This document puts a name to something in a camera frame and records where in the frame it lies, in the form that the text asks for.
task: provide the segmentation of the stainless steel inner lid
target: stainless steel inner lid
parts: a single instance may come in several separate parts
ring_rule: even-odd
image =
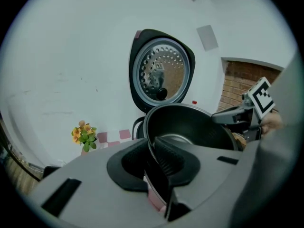
[[[136,56],[133,83],[139,97],[152,106],[177,102],[190,73],[188,56],[174,40],[157,38]]]

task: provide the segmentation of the brick wall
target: brick wall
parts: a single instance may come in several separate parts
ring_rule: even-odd
[[[280,74],[279,70],[252,63],[229,61],[218,111],[242,103],[242,94],[261,78],[266,77],[269,83]]]

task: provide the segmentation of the white wall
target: white wall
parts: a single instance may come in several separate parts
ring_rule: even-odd
[[[211,0],[223,58],[285,68],[296,52],[288,25],[270,0]]]
[[[143,115],[133,103],[127,73],[139,29],[161,30],[193,50],[196,69],[184,102],[197,100],[198,107],[214,112],[223,80],[220,51],[205,52],[196,31],[213,23],[209,5],[205,0],[30,0],[0,52],[0,110],[18,149],[43,165],[60,164],[80,155],[71,139],[79,120],[98,132],[130,129]]]

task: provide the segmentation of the white square sign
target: white square sign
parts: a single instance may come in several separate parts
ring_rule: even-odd
[[[268,80],[263,77],[248,90],[248,95],[255,105],[256,111],[261,119],[275,106],[275,103],[268,92],[270,86]]]

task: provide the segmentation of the black knob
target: black knob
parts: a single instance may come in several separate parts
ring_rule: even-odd
[[[156,98],[160,101],[163,101],[164,99],[166,99],[168,94],[168,91],[165,88],[161,88],[157,94],[156,94]]]

